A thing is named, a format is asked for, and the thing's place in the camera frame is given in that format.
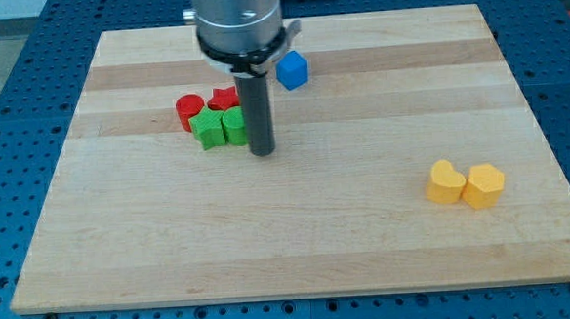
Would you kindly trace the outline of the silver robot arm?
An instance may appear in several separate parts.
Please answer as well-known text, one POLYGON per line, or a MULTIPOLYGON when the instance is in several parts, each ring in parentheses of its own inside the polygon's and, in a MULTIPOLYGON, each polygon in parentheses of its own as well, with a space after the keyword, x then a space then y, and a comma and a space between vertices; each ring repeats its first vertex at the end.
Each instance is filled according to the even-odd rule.
POLYGON ((201 53, 217 71, 262 77, 290 50, 302 23, 285 23, 280 0, 190 0, 201 53))

